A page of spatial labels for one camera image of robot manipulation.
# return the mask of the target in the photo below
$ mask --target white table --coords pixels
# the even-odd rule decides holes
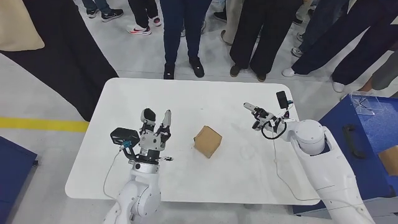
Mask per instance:
[[[251,129],[254,118],[243,107],[250,102],[278,113],[275,94],[282,90],[292,99],[290,90],[278,84],[112,79],[104,87],[65,191],[71,198],[107,199],[102,186],[118,151],[109,134],[117,127],[138,130],[141,111],[151,108],[158,123],[165,110],[172,111],[172,137],[160,155],[172,156],[174,161],[160,163],[162,201],[316,204],[296,200],[276,176],[273,143]],[[297,119],[294,107],[290,116]],[[193,137],[204,125],[223,137],[211,159],[193,148]],[[281,139],[275,143],[281,177],[296,196],[317,198],[291,144]],[[106,183],[108,194],[117,195],[130,168],[120,154]]]

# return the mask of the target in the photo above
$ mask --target red and white sneaker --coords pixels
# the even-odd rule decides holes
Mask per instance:
[[[162,21],[160,20],[160,18],[158,16],[151,18],[151,20],[156,27],[159,27],[162,25]]]
[[[134,35],[151,35],[152,31],[150,30],[150,27],[142,28],[139,25],[136,26],[127,26],[126,29],[130,34]]]

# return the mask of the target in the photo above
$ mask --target cardboard box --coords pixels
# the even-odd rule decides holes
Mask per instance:
[[[196,137],[194,147],[210,158],[221,144],[222,136],[208,126],[204,126]]]
[[[380,152],[379,157],[389,175],[398,175],[398,145]]]

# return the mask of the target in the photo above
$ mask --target black cable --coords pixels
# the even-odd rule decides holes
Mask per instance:
[[[286,124],[286,122],[285,122],[285,128],[284,128],[284,130],[283,130],[281,133],[279,133],[276,137],[270,138],[270,137],[267,137],[267,135],[264,134],[264,127],[266,126],[266,124],[264,124],[264,125],[262,126],[262,128],[261,128],[261,133],[262,133],[262,135],[263,135],[266,139],[270,139],[270,140],[274,140],[274,139],[277,139],[277,138],[281,137],[281,135],[284,134],[285,131],[286,131],[286,129],[287,129],[287,124]]]

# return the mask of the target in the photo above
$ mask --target concrete floor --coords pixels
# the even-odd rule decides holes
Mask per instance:
[[[108,23],[102,23],[100,17],[88,19],[81,1],[75,0],[75,2],[93,37],[120,77],[162,78],[164,66],[162,27],[153,27],[150,36],[133,36],[125,31],[125,26],[134,22],[127,0],[108,0],[111,7],[125,10],[124,16]],[[229,75],[232,65],[228,55],[229,48],[220,39],[220,32],[225,24],[211,16],[214,11],[220,9],[221,6],[213,3],[206,18],[207,27],[202,36],[199,55],[206,76],[201,80],[256,82],[255,75],[250,71],[241,72],[237,78],[231,78]],[[355,46],[358,39],[319,71],[306,77],[285,78],[281,75],[281,71],[295,61],[290,49],[293,45],[297,45],[295,35],[298,31],[303,31],[303,27],[292,25],[266,83],[287,85],[295,100],[299,118],[319,120],[339,102],[343,95],[333,91],[330,74],[338,62]],[[385,54],[363,76],[348,86],[346,93],[360,88],[389,54]],[[178,80],[198,79],[189,67],[184,38],[180,45],[175,77]],[[62,97],[1,55],[0,89],[0,116],[82,120],[76,109]],[[397,90],[396,80],[393,85],[379,94],[390,96]],[[114,203],[112,200],[77,200],[68,198],[64,191],[83,133],[0,129],[0,136],[37,153],[40,161],[40,165],[32,170],[8,224],[102,222],[106,212]],[[162,203],[158,214],[148,220],[148,223],[326,224],[331,221],[296,217],[292,215],[290,207],[281,205],[262,205],[248,210],[236,204]]]

